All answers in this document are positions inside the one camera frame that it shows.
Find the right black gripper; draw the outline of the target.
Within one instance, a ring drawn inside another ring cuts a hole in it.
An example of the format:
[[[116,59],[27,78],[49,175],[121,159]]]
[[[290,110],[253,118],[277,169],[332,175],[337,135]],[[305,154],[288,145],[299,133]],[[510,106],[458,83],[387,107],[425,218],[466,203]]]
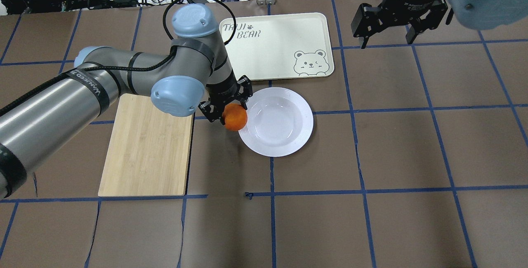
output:
[[[365,49],[372,35],[410,24],[406,41],[411,45],[417,35],[436,29],[447,11],[446,0],[382,0],[377,6],[362,3],[351,21],[351,31]]]

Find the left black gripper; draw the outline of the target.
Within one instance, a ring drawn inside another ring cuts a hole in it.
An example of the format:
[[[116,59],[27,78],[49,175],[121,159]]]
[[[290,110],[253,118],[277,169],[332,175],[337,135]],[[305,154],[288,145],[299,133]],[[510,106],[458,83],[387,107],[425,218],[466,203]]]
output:
[[[208,98],[198,108],[209,122],[219,121],[222,125],[225,125],[223,111],[228,104],[238,101],[247,110],[248,99],[253,96],[252,82],[245,75],[238,80],[230,75],[217,84],[207,84],[206,91]]]

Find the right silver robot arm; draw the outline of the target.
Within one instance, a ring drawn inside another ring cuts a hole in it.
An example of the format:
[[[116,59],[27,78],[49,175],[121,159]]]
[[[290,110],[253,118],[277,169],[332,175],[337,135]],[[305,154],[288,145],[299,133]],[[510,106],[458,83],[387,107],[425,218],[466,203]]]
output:
[[[366,48],[368,39],[390,27],[410,25],[405,38],[413,44],[426,30],[453,18],[472,30],[491,30],[515,23],[528,14],[527,0],[382,0],[377,6],[359,5],[351,30]]]

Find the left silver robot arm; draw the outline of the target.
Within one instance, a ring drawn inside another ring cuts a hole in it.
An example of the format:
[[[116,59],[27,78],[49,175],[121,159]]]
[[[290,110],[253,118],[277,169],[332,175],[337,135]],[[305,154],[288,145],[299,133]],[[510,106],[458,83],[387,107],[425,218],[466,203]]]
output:
[[[1,198],[17,191],[46,159],[108,110],[121,95],[148,97],[160,111],[187,117],[200,110],[225,121],[226,106],[243,108],[253,95],[247,76],[236,78],[212,10],[188,4],[171,18],[166,55],[86,47],[66,71],[1,110]]]

